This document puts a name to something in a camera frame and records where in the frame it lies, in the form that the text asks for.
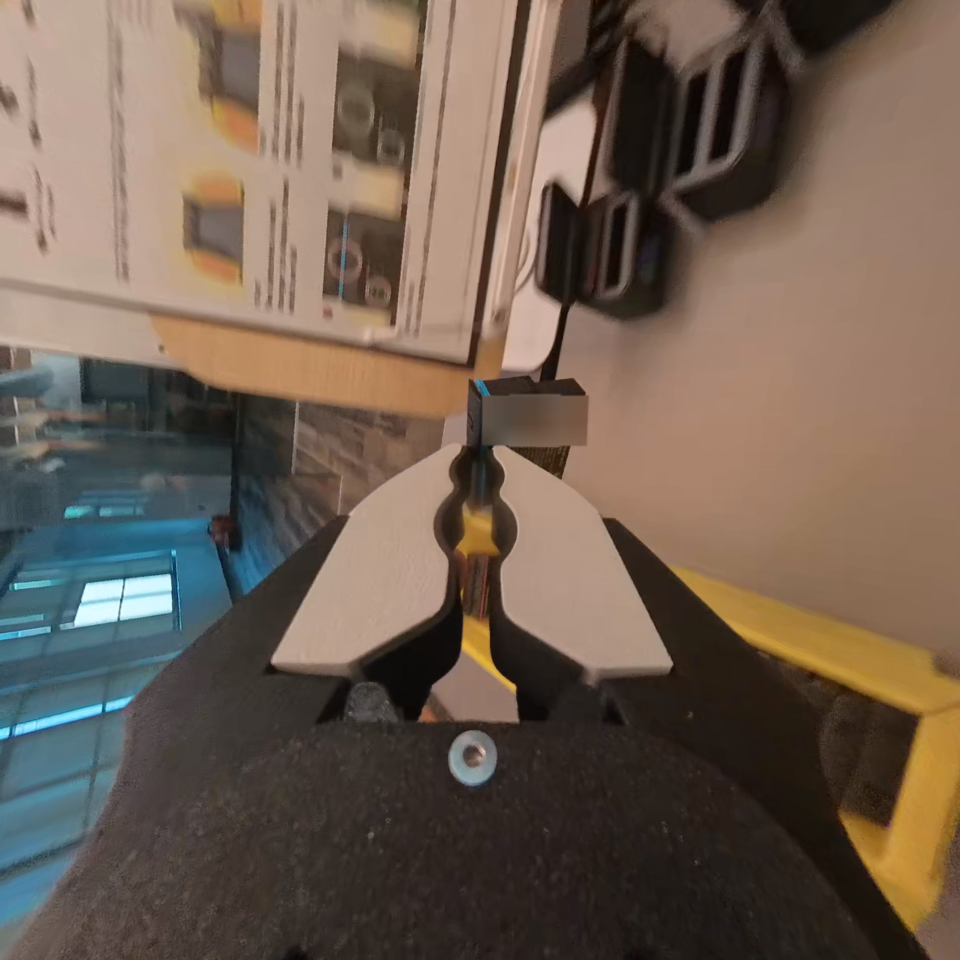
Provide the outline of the white board ledge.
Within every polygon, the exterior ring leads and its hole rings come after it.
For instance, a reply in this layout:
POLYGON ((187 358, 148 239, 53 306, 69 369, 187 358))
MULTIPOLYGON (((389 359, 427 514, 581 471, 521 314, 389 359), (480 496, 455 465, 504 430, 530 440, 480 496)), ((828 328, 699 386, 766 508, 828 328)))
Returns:
POLYGON ((509 138, 495 192, 498 206, 489 269, 481 284, 484 310, 475 371, 501 360, 522 266, 532 263, 534 242, 529 238, 528 210, 563 6, 560 1, 529 5, 515 94, 507 112, 509 138))

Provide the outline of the black battery blue edge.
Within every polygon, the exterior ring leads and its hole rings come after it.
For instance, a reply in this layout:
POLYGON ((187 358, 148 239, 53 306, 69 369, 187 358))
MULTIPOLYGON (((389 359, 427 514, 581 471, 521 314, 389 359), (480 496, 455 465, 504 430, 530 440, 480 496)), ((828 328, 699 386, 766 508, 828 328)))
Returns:
POLYGON ((570 450, 587 444, 590 402, 572 378, 531 376, 472 380, 465 408, 465 447, 470 451, 471 508, 491 506, 495 447, 505 447, 562 479, 570 450))

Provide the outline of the printed paper sheet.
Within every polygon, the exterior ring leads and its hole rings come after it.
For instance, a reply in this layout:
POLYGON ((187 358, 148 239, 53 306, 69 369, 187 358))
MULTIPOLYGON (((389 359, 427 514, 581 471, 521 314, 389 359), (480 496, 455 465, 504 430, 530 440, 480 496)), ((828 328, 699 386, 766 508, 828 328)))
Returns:
POLYGON ((2 285, 467 365, 521 2, 2 2, 2 285))

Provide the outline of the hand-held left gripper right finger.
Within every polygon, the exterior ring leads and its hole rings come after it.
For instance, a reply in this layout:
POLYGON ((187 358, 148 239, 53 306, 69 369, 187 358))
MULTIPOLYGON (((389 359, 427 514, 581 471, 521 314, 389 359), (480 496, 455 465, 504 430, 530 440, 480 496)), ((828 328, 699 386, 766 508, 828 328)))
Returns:
POLYGON ((592 703, 609 681, 669 675, 666 642, 599 511, 506 446, 489 459, 489 647, 519 719, 546 720, 564 699, 592 703))

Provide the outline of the yellow plastic bin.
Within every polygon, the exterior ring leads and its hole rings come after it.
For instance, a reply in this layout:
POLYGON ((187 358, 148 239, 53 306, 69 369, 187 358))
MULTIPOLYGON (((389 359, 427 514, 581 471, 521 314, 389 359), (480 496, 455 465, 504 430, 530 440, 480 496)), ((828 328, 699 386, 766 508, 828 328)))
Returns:
POLYGON ((893 951, 939 906, 958 834, 958 679, 917 647, 671 570, 622 523, 604 522, 674 662, 664 677, 607 681, 612 718, 746 789, 851 894, 877 950, 893 951), (817 715, 763 653, 918 715, 889 826, 834 804, 817 715))

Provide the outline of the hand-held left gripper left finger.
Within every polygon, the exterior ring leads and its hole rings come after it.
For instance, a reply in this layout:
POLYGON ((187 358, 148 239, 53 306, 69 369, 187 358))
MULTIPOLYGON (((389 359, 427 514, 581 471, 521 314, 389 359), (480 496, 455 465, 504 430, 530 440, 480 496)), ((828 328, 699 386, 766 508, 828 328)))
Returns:
POLYGON ((275 648, 277 671, 378 683, 417 721, 456 665, 462 612, 447 530, 461 506, 448 444, 353 508, 275 648))

